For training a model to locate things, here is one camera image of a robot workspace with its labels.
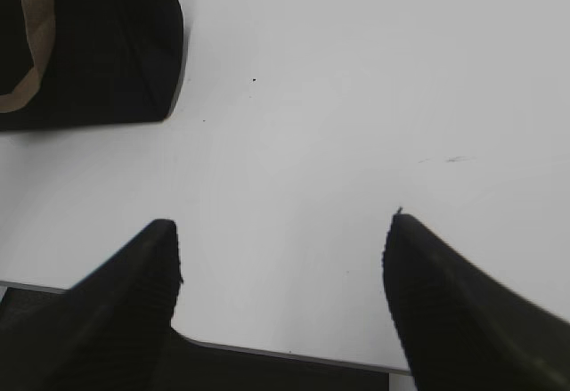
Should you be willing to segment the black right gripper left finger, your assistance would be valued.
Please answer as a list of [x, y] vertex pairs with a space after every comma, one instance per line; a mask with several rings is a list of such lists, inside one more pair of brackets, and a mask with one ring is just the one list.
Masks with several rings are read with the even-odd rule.
[[154, 220], [77, 285], [1, 330], [1, 388], [151, 389], [182, 282], [175, 222]]

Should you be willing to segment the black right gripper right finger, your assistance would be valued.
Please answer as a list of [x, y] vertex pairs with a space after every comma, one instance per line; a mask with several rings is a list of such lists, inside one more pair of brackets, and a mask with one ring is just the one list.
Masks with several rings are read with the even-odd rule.
[[419, 390], [567, 390], [569, 324], [397, 211], [382, 256], [388, 308]]

